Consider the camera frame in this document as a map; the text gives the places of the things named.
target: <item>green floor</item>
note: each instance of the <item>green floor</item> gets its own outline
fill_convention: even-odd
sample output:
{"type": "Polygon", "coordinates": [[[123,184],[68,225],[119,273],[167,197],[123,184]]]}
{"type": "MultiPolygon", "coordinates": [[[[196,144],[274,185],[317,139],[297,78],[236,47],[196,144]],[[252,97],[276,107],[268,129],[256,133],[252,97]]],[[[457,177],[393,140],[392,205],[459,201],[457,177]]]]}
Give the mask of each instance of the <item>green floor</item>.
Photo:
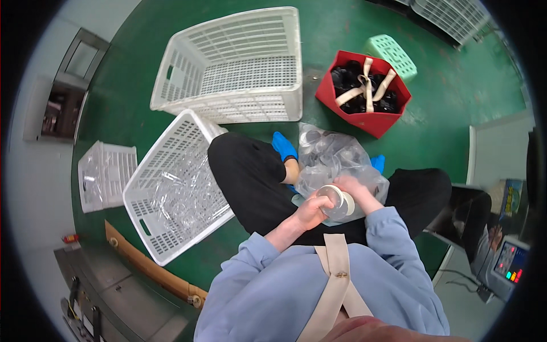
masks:
{"type": "MultiPolygon", "coordinates": [[[[234,1],[143,0],[127,18],[101,62],[84,108],[72,163],[74,222],[82,243],[104,239],[109,220],[133,245],[147,254],[123,207],[83,214],[77,184],[77,163],[96,141],[136,146],[140,162],[174,119],[149,109],[152,87],[167,41],[176,32],[240,11],[295,6],[300,11],[304,68],[302,121],[356,136],[370,155],[386,156],[385,176],[400,167],[439,167],[453,182],[464,183],[469,149],[468,126],[525,108],[519,78],[502,46],[490,35],[478,44],[454,50],[427,31],[388,9],[364,0],[234,1]],[[392,36],[412,58],[418,76],[408,85],[412,101],[402,118],[379,140],[349,125],[317,101],[313,94],[337,50],[360,52],[368,37],[392,36]]],[[[297,145],[297,123],[225,126],[271,141],[278,130],[297,145]]],[[[166,269],[205,289],[220,263],[237,251],[248,234],[236,219],[175,259],[166,269]]],[[[446,245],[422,234],[416,245],[433,275],[446,245]]]]}

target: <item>white plastic crate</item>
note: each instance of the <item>white plastic crate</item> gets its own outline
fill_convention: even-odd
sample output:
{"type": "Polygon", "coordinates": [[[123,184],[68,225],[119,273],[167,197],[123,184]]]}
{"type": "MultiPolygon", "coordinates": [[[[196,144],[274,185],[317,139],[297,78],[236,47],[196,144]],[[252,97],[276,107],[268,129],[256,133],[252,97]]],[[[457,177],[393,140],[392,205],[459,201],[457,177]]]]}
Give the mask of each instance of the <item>white plastic crate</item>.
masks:
{"type": "MultiPolygon", "coordinates": [[[[174,220],[168,221],[170,229],[166,229],[165,223],[160,221],[158,208],[152,206],[154,190],[161,179],[161,173],[168,171],[185,149],[193,148],[204,140],[210,143],[225,132],[226,129],[198,117],[191,109],[184,110],[144,156],[124,190],[127,213],[146,249],[160,266],[165,266],[234,217],[216,183],[215,197],[208,208],[216,220],[209,225],[197,227],[201,232],[190,240],[182,237],[183,227],[174,220]]],[[[187,177],[191,175],[192,170],[188,170],[187,177]]]]}
{"type": "Polygon", "coordinates": [[[119,207],[137,169],[137,148],[97,141],[78,161],[78,185],[84,213],[119,207]]]}
{"type": "Polygon", "coordinates": [[[415,0],[411,8],[461,45],[490,19],[486,8],[478,0],[415,0]]]}
{"type": "Polygon", "coordinates": [[[171,37],[150,109],[178,115],[187,108],[217,124],[300,120],[298,10],[232,14],[171,37]]]}

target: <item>fire extinguisher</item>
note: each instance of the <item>fire extinguisher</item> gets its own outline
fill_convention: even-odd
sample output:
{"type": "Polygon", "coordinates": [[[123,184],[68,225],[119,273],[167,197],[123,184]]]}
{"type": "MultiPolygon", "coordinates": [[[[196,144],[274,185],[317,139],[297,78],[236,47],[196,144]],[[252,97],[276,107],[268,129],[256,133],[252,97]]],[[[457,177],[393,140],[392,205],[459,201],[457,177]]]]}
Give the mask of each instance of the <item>fire extinguisher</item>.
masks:
{"type": "Polygon", "coordinates": [[[66,243],[66,244],[71,244],[73,242],[77,242],[78,239],[79,239],[78,234],[66,235],[66,236],[63,236],[63,238],[62,238],[63,242],[66,243]]]}

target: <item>beige strap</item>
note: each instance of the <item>beige strap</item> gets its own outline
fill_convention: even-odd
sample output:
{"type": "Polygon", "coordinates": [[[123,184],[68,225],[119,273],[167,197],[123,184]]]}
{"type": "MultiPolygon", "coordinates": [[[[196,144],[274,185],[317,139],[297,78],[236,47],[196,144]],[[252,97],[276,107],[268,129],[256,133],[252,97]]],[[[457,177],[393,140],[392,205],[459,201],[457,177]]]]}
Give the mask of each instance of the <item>beige strap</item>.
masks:
{"type": "Polygon", "coordinates": [[[369,75],[370,66],[373,64],[372,58],[365,58],[365,63],[363,64],[363,76],[367,77],[369,75]]]}
{"type": "Polygon", "coordinates": [[[365,77],[366,79],[366,92],[365,92],[365,99],[366,99],[366,113],[370,113],[374,111],[373,106],[373,86],[370,82],[370,79],[368,77],[365,77]]]}
{"type": "Polygon", "coordinates": [[[348,90],[347,92],[345,92],[342,95],[338,96],[335,100],[336,105],[338,107],[342,106],[344,103],[351,100],[352,98],[357,97],[357,96],[365,93],[365,94],[367,94],[367,95],[364,95],[365,98],[367,99],[367,101],[366,101],[366,111],[367,112],[373,112],[374,111],[374,106],[373,106],[372,102],[370,101],[370,105],[369,105],[369,101],[368,101],[369,98],[372,98],[372,86],[370,85],[369,78],[367,77],[368,74],[369,74],[370,66],[372,65],[372,63],[373,63],[373,59],[368,58],[368,57],[365,59],[365,62],[363,63],[363,76],[364,76],[363,79],[367,83],[366,86],[364,85],[363,81],[360,80],[361,83],[363,84],[362,86],[360,86],[359,88],[353,88],[351,90],[348,90]]]}
{"type": "Polygon", "coordinates": [[[347,101],[351,100],[352,98],[362,94],[365,90],[366,89],[365,89],[364,86],[361,86],[360,88],[353,88],[353,89],[348,90],[347,92],[343,93],[342,95],[338,96],[336,98],[336,100],[334,100],[334,101],[336,102],[336,105],[338,107],[340,107],[344,103],[346,103],[347,101]]]}
{"type": "MultiPolygon", "coordinates": [[[[314,247],[317,255],[319,256],[319,260],[321,261],[321,266],[323,267],[323,270],[328,276],[330,276],[329,262],[327,260],[327,248],[325,246],[314,247]]],[[[350,285],[347,288],[346,297],[344,298],[344,302],[342,303],[342,305],[344,306],[344,309],[346,309],[347,315],[350,318],[357,316],[374,316],[373,313],[370,312],[370,309],[366,305],[365,301],[363,300],[363,297],[361,297],[361,295],[355,288],[355,285],[353,285],[351,278],[350,285]]]]}
{"type": "Polygon", "coordinates": [[[386,78],[383,79],[382,83],[380,83],[380,86],[376,90],[376,93],[374,94],[373,101],[379,101],[383,95],[386,93],[387,87],[393,81],[395,78],[395,71],[393,69],[389,69],[389,72],[386,75],[386,78]]]}
{"type": "Polygon", "coordinates": [[[372,316],[350,280],[350,257],[344,234],[324,234],[324,238],[325,247],[315,249],[329,280],[297,342],[318,342],[325,337],[333,328],[342,304],[349,317],[372,316]]]}

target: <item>sleeve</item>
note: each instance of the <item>sleeve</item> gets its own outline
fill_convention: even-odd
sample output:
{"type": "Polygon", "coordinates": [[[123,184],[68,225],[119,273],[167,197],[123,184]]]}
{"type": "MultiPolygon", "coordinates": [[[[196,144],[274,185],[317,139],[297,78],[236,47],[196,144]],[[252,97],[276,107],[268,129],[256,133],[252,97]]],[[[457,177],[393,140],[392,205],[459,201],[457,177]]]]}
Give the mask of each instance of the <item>sleeve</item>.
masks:
{"type": "Polygon", "coordinates": [[[211,283],[194,336],[197,337],[216,314],[279,255],[279,251],[256,232],[242,242],[238,253],[220,264],[222,271],[211,283]]]}
{"type": "Polygon", "coordinates": [[[417,287],[433,291],[431,278],[423,266],[416,245],[395,207],[385,207],[365,219],[368,246],[399,270],[417,287]]]}

